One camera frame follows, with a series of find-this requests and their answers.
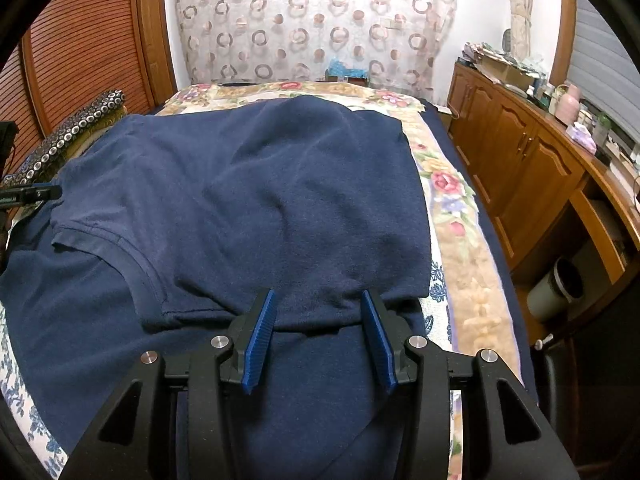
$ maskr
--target white wall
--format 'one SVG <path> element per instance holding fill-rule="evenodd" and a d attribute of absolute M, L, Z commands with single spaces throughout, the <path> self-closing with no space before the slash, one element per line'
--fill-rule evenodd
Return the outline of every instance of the white wall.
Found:
<path fill-rule="evenodd" d="M 175 0 L 164 0 L 164 12 L 166 15 L 166 28 L 169 35 L 171 61 L 174 64 L 175 83 L 178 90 L 181 90 L 191 84 L 191 78 L 187 72 L 184 50 L 180 42 L 178 17 L 175 15 Z"/>
<path fill-rule="evenodd" d="M 445 105 L 454 63 L 467 41 L 502 47 L 502 34 L 510 26 L 509 0 L 458 0 L 454 23 L 433 65 L 433 100 Z"/>
<path fill-rule="evenodd" d="M 533 0 L 531 11 L 531 53 L 543 57 L 542 66 L 551 72 L 556 56 L 562 0 Z"/>

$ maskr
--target wooden floor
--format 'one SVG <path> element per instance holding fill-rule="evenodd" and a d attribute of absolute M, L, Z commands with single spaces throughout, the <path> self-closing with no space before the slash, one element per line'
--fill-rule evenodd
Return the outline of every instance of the wooden floor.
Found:
<path fill-rule="evenodd" d="M 527 294 L 529 293 L 529 289 L 518 285 L 515 285 L 515 288 L 520 310 L 522 311 L 522 317 L 524 318 L 524 325 L 527 328 L 527 339 L 529 344 L 533 345 L 536 339 L 544 339 L 548 335 L 548 330 L 531 315 L 527 308 Z"/>

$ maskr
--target patterned curtain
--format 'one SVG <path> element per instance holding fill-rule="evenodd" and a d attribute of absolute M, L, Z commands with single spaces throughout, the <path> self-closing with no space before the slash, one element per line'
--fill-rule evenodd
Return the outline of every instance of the patterned curtain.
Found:
<path fill-rule="evenodd" d="M 511 2 L 511 55 L 522 61 L 531 52 L 531 9 L 533 0 Z"/>
<path fill-rule="evenodd" d="M 176 0 L 193 83 L 317 80 L 332 59 L 431 98 L 456 0 Z"/>

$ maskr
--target navy blue shirt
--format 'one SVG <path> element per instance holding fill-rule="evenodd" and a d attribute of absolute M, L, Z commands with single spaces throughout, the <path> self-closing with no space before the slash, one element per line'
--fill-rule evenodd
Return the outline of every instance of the navy blue shirt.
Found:
<path fill-rule="evenodd" d="M 0 299 L 66 452 L 133 359 L 206 343 L 276 290 L 260 386 L 229 399 L 248 478 L 390 478 L 409 402 L 376 386 L 359 294 L 424 334 L 426 206 L 399 121 L 318 98 L 121 120 L 12 235 Z"/>

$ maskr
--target bed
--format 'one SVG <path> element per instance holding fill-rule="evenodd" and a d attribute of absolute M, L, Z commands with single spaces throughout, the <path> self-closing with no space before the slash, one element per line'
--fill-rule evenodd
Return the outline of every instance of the bed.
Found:
<path fill-rule="evenodd" d="M 425 332 L 445 350 L 475 354 L 493 348 L 535 396 L 527 337 L 497 237 L 461 171 L 435 109 L 415 98 L 346 83 L 279 82 L 244 87 L 194 85 L 158 116 L 229 110 L 254 102 L 311 95 L 351 110 L 374 110 L 401 121 L 424 191 L 431 245 L 429 295 L 420 298 Z M 86 142 L 82 150 L 87 149 Z M 26 212 L 16 218 L 24 218 Z M 57 478 L 67 455 L 43 423 L 20 374 L 0 303 L 0 388 L 37 460 Z M 462 416 L 452 403 L 449 478 L 462 472 Z"/>

